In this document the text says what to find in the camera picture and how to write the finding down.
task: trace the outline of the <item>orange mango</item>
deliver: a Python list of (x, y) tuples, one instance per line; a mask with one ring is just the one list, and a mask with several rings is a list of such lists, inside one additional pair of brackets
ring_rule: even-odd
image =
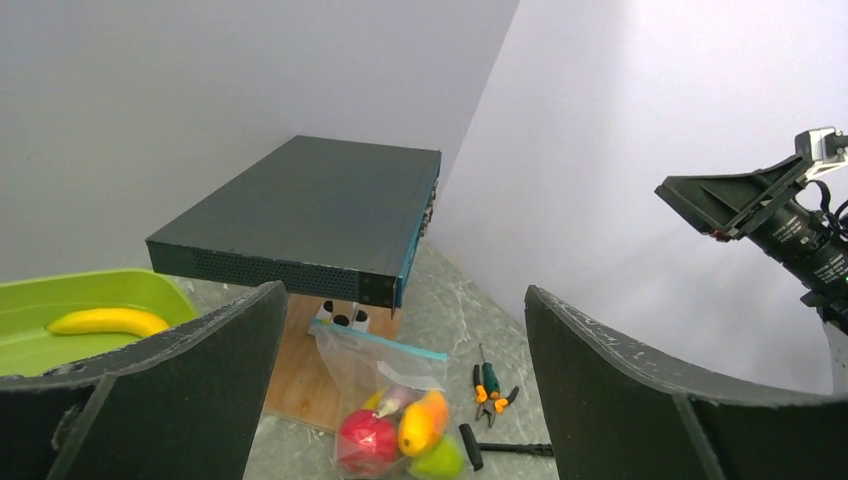
[(442, 439), (450, 421), (450, 407), (441, 392), (431, 390), (406, 408), (398, 429), (398, 447), (408, 457), (429, 451)]

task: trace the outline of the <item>marble floor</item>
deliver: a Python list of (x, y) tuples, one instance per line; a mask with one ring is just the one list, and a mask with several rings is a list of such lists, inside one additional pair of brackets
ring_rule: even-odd
[[(177, 279), (201, 313), (224, 305), (244, 287)], [(447, 393), (457, 423), (470, 423), (478, 441), (548, 443), (527, 336), (523, 327), (498, 307), (427, 242), (416, 255), (404, 297), (398, 341), (449, 355)], [(480, 362), (483, 343), (504, 390), (521, 388), (514, 405), (498, 415), (493, 428), (474, 421), (476, 404), (471, 370)], [(262, 415), (253, 442), (246, 480), (332, 479), (333, 438), (270, 415)], [(552, 458), (483, 453), (487, 480), (556, 479)]]

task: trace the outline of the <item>red apple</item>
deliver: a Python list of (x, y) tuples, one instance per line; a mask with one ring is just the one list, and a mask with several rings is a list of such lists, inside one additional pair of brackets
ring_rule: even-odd
[(345, 471), (363, 476), (386, 473), (398, 457), (397, 430), (373, 410), (348, 415), (336, 432), (336, 461)]

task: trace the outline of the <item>white backdrop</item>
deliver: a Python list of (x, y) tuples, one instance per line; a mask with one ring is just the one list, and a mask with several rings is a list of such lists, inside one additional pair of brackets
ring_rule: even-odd
[(441, 149), (518, 0), (0, 1), (0, 282), (144, 238), (296, 134)]
[[(846, 18), (838, 0), (522, 1), (434, 242), (517, 319), (537, 284), (693, 363), (828, 392), (800, 283), (747, 240), (699, 236), (653, 190), (771, 166), (796, 133), (848, 127)], [(848, 171), (825, 180), (848, 197)]]

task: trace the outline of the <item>green basin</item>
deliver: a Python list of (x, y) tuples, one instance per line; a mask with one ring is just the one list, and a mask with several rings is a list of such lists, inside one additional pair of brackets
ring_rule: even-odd
[(171, 326), (197, 310), (170, 279), (150, 270), (122, 269), (0, 284), (0, 375), (38, 375), (63, 363), (138, 340), (123, 333), (58, 336), (45, 327), (76, 310), (132, 307)]

